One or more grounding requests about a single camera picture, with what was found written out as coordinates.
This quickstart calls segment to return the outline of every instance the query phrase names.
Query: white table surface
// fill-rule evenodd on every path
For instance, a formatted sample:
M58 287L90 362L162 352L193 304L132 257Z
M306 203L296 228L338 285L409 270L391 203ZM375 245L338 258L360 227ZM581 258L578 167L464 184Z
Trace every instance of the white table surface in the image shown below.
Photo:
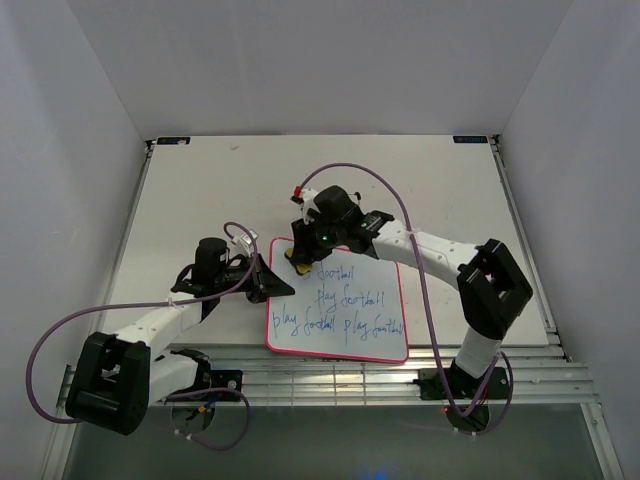
M271 239L290 237L290 224L300 215L289 200L294 187L329 162L373 168L398 190L415 227L461 242L502 240L526 270L488 144L454 144L444 135L191 137L188 145L155 147L111 302L165 299L178 272L193 262L198 241L225 238L222 225L228 220L259 233L258 246L268 261ZM364 172L328 170L310 186L321 190L333 184L359 191L364 211L401 218L391 195ZM417 274L402 267L401 276L409 343L430 345ZM458 292L432 277L428 286L438 343L459 345L467 324ZM547 344L538 303L529 302L505 345ZM103 331L114 332L144 313L108 312ZM251 305L243 294L234 294L176 343L262 345L264 328L265 305Z

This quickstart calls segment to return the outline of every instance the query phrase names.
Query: glass panel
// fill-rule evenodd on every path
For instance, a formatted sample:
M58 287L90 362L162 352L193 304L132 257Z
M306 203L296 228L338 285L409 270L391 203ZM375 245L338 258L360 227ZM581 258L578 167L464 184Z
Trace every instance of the glass panel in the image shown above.
M242 409L218 408L202 435L221 444L243 422ZM477 439L406 423L449 426L429 406L256 408L247 437L218 453L174 436L170 409L158 407L128 437L81 425L65 478L602 478L578 405L512 406L500 428Z

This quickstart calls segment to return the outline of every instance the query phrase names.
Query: white enclosure wall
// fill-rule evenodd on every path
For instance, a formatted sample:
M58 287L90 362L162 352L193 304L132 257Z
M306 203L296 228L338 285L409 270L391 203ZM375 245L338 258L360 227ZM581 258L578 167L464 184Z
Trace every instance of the white enclosure wall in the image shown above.
M144 144L64 0L0 2L0 66L0 471L32 479L53 426L27 402L27 357L54 321L102 299ZM52 413L89 321L41 354Z
M68 0L144 139L497 133L570 0Z
M640 478L640 2L573 2L504 132L564 346L587 361L627 478Z

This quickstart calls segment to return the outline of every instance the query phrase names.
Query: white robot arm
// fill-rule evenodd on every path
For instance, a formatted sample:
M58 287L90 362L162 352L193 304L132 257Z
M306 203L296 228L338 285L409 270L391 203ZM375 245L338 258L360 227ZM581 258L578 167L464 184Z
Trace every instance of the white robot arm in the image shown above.
M251 303L262 303L295 293L260 255L252 262L249 239L236 237L232 243L244 251L230 255L224 240L201 240L195 262L178 275L167 306L113 334L96 332L87 338L65 404L67 415L128 435L150 404L172 393L217 386L202 353L167 347L209 316L220 302L219 296L209 298L215 294L237 286L235 291L244 292Z
M410 232L404 223L380 211L363 213L338 186L321 192L297 190L292 200L302 218L292 223L294 247L287 252L297 273L344 245L355 253L417 267L414 234L426 273L460 292L469 328L454 367L469 383L484 375L513 321L533 291L507 247L497 240L484 245L459 243Z

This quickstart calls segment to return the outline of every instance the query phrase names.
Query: yellow object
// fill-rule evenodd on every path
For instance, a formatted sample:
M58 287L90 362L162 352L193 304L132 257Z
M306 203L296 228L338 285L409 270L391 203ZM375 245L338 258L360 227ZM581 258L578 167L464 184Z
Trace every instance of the yellow object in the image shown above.
M287 250L284 252L284 256L288 259L291 259L291 255L293 255L293 248L287 248ZM312 268L311 265L307 265L306 263L298 263L297 265L294 265L294 267L298 275L305 275L309 273Z
M296 272L298 275L305 275L311 271L311 265L305 265L304 263L299 263L296 265Z

